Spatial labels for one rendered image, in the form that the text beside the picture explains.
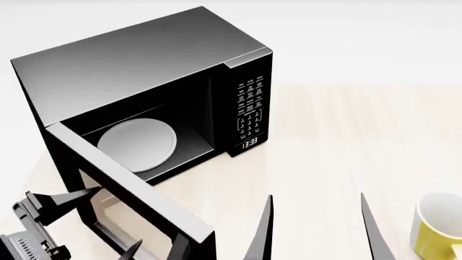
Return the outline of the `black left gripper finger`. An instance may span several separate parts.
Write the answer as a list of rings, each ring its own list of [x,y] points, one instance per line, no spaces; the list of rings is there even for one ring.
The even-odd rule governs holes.
[[[31,205],[26,206],[32,218],[38,221],[41,225],[48,226],[59,218],[76,209],[83,203],[87,203],[90,199],[101,190],[100,186],[87,188],[66,194],[35,194],[26,192],[26,202]]]
[[[135,260],[134,256],[142,244],[142,240],[135,242],[117,260]]]

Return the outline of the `black microwave oven body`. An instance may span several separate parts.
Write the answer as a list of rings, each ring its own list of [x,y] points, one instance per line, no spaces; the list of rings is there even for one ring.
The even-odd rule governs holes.
[[[202,6],[11,60],[45,145],[68,190],[89,176],[46,127],[62,123],[97,148],[136,118],[170,125],[175,151],[133,173],[155,184],[269,137],[273,52]]]

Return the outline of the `white round turntable plate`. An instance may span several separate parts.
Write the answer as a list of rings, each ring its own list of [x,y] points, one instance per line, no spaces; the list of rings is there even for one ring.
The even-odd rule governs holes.
[[[136,118],[108,129],[97,148],[132,173],[141,173],[168,160],[176,144],[176,133],[167,123]]]

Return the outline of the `yellow mug with white inside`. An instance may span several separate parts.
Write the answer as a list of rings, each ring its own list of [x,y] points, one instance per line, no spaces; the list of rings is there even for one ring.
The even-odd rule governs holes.
[[[425,194],[415,206],[410,245],[424,260],[462,260],[462,197]]]

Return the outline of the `black microwave door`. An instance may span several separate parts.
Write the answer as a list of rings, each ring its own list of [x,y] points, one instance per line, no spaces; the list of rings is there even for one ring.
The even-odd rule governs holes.
[[[154,190],[148,183],[136,177],[102,151],[75,134],[62,123],[46,127],[46,131],[65,145],[84,164],[79,166],[111,194],[126,203],[147,222],[154,225],[170,239],[184,237],[190,254],[184,260],[217,260],[215,233],[174,201]]]

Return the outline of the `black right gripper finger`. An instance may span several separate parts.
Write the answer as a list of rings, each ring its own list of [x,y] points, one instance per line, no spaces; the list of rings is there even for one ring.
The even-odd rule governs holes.
[[[365,195],[361,193],[360,196],[362,218],[367,233],[367,239],[370,253],[372,255],[372,260],[396,260],[393,253],[389,249],[388,244],[385,242],[384,238],[380,233],[380,230],[377,226],[375,218],[373,217],[371,209],[369,208]]]
[[[243,260],[271,260],[274,226],[274,198],[270,194],[265,203],[254,238]]]

